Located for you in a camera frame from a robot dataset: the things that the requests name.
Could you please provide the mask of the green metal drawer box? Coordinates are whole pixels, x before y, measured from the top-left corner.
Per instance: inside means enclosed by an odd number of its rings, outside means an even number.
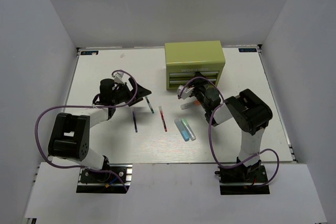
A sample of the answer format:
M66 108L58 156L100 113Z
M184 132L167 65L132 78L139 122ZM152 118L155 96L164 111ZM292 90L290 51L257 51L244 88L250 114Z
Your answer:
M166 89L185 85L197 72L218 84L226 60L221 42L169 42L164 46Z

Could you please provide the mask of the orange cap highlighter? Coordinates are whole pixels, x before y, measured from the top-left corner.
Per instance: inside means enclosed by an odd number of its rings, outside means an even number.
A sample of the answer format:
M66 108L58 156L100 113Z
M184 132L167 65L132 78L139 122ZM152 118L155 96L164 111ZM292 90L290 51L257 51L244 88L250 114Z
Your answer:
M195 100L195 101L191 101L191 102L188 102L188 103L181 104L180 108L181 108L181 110L186 110L186 109L190 109L190 108L193 108L193 107L196 107L196 106L199 106L199 105L201 105L201 103L199 101Z

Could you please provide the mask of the purple pen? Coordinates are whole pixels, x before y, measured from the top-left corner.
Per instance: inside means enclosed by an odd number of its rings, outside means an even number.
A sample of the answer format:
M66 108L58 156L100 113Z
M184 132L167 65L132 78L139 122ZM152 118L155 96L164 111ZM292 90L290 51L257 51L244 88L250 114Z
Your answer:
M137 127L137 121L136 121L136 116L135 116L135 112L132 111L132 117L133 117L133 123L134 123L134 130L137 133L138 132L138 127Z

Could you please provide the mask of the blue highlighter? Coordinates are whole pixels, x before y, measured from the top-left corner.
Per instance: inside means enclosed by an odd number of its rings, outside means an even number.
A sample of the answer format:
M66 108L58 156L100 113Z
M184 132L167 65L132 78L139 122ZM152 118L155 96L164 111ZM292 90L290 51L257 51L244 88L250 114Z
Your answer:
M175 119L174 123L175 123L177 129L179 130L183 140L188 141L190 139L190 136L189 136L187 130L185 129L185 127L183 126L181 120Z

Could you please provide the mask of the green highlighter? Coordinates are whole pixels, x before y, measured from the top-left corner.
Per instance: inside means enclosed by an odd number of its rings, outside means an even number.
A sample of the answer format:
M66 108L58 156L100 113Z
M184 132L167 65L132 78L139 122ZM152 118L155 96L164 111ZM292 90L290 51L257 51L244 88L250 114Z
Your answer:
M186 119L181 119L181 123L184 126L184 128L186 129L187 133L189 134L189 137L192 141L196 140L196 136L193 132L193 130L191 129L188 121Z

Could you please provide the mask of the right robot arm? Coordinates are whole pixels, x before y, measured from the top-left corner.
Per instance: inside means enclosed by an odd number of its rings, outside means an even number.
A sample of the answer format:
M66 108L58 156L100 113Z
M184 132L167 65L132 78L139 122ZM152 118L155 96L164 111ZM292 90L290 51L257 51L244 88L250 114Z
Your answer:
M270 107L251 90L245 89L237 96L224 99L216 85L206 79L199 72L186 85L191 89L189 97L196 97L205 111L208 122L208 139L211 153L215 162L222 169L237 167L238 177L247 182L256 175L256 168L260 166L259 155L261 139L273 114ZM219 162L212 144L212 127L227 120L234 119L241 129L241 146L237 156L237 163L225 166Z

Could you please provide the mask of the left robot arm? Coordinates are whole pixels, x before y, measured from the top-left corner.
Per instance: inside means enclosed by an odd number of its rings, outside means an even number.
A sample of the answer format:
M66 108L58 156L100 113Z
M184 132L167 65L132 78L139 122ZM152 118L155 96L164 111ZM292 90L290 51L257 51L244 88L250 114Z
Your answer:
M48 154L67 159L93 169L93 176L101 182L110 178L111 168L104 164L105 157L89 147L90 129L112 118L121 103L132 106L152 92L129 78L132 88L114 79L100 81L99 93L93 99L93 108L79 114L59 113L51 133Z

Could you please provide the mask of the green pen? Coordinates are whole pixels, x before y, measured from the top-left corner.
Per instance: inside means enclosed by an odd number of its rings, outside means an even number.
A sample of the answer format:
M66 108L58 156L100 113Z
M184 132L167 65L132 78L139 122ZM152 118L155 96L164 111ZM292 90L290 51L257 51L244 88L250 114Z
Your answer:
M148 104L148 106L149 106L149 108L150 108L151 113L154 114L155 112L154 112L154 110L153 110L153 108L152 108L152 105L151 105L151 103L150 103L150 101L149 101L149 99L148 99L147 96L145 96L145 100L146 100L146 102L147 102L147 104Z

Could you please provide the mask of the red pen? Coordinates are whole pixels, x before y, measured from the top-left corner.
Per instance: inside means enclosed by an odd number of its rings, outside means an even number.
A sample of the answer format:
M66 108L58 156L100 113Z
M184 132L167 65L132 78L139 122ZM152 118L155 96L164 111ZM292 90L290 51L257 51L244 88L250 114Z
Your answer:
M162 106L159 106L159 113L160 113L160 116L161 116L161 120L162 120L162 123L163 123L164 130L165 130L165 132L167 132L167 127L166 127L166 123L165 123L165 119L164 119Z

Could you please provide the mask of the right corner label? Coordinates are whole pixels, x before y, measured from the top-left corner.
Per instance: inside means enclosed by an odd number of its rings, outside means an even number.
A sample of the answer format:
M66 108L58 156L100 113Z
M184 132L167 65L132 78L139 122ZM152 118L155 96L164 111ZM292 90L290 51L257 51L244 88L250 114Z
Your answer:
M239 52L257 52L256 48L238 48Z

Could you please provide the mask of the corner label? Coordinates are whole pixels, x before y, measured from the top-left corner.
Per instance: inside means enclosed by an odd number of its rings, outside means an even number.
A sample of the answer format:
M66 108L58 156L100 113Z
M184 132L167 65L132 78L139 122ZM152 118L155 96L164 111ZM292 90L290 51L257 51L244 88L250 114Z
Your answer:
M256 48L238 48L239 52L257 52Z
M90 50L90 51L81 51L81 55L97 55L99 53L98 50Z

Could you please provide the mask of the left corner label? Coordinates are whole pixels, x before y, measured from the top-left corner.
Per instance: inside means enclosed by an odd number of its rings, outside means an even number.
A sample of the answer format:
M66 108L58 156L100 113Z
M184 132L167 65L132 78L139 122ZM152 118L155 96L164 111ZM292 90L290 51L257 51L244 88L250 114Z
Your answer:
M90 50L90 51L81 51L81 55L97 55L99 53L98 50Z

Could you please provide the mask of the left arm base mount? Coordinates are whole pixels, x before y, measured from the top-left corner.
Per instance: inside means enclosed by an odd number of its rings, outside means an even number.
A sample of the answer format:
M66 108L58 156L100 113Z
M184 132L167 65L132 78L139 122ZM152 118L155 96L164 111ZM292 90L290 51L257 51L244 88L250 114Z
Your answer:
M132 164L110 164L110 170L116 173L129 189L132 179ZM83 194L126 194L123 184L114 174L94 173L82 169L79 174L76 193Z

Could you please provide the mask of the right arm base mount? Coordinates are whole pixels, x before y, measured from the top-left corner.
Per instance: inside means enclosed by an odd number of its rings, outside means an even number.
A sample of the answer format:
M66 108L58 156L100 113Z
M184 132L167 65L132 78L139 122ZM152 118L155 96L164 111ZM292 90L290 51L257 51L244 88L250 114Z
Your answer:
M270 189L264 165L247 168L240 165L233 169L218 167L215 175L219 179L221 195L269 195Z

